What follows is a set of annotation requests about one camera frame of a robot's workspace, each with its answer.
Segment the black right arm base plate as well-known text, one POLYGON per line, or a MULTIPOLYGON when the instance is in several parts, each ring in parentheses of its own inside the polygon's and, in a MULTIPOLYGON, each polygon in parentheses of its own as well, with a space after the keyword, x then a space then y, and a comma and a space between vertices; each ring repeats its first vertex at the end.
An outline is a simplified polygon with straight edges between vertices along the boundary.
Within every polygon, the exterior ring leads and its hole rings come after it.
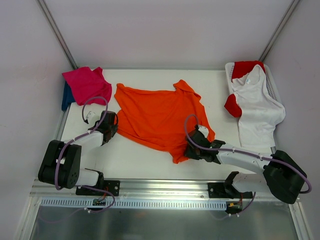
POLYGON ((226 198, 226 199, 251 199, 252 192, 239 192, 231 184, 224 182, 207 183, 207 191, 209 198, 226 198))

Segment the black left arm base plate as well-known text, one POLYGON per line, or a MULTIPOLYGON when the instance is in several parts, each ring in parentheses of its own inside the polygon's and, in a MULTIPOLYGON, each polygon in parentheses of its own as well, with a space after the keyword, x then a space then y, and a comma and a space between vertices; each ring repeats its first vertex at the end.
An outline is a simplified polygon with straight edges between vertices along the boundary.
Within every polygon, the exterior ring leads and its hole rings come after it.
POLYGON ((104 191, 108 191, 115 197, 118 197, 120 184, 121 182, 119 180, 104 179, 98 182, 95 186, 90 186, 90 188, 83 186, 81 188, 77 188, 75 194, 77 196, 102 196, 105 193, 104 191))

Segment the orange t shirt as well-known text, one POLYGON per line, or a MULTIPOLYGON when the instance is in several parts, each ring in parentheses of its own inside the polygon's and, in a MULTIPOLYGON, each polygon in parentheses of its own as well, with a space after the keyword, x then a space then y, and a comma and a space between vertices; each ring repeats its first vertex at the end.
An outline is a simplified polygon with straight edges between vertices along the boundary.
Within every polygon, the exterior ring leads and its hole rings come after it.
POLYGON ((184 80, 171 90, 142 90, 116 85, 115 99, 120 106, 118 134, 148 148, 168 152, 175 164, 188 158, 186 131, 196 124, 208 129, 208 140, 215 139, 201 96, 184 80))

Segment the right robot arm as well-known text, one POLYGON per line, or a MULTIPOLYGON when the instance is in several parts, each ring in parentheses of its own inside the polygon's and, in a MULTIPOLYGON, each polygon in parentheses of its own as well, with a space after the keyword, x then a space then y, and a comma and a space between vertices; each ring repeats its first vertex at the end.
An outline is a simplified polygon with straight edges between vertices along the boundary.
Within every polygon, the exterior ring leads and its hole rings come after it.
POLYGON ((271 155, 246 151, 221 140, 209 141, 196 127, 186 135, 184 155, 193 160, 205 160, 218 165, 230 165, 244 170, 231 172, 219 187, 210 187, 210 194, 222 198, 253 197, 254 193, 269 193, 276 199, 293 204, 300 194, 310 193, 312 185, 307 174, 284 151, 271 155))

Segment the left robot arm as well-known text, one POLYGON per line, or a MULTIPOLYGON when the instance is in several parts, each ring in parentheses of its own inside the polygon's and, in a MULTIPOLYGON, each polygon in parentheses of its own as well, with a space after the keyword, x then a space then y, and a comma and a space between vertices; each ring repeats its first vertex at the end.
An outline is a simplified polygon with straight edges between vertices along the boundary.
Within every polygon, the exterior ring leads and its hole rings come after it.
POLYGON ((101 194, 105 188, 103 173, 81 168, 81 159, 108 143, 116 134, 118 124, 117 114, 104 110, 86 133, 66 142, 50 141, 38 171, 38 180, 54 185, 58 190, 79 187, 93 195, 101 194))

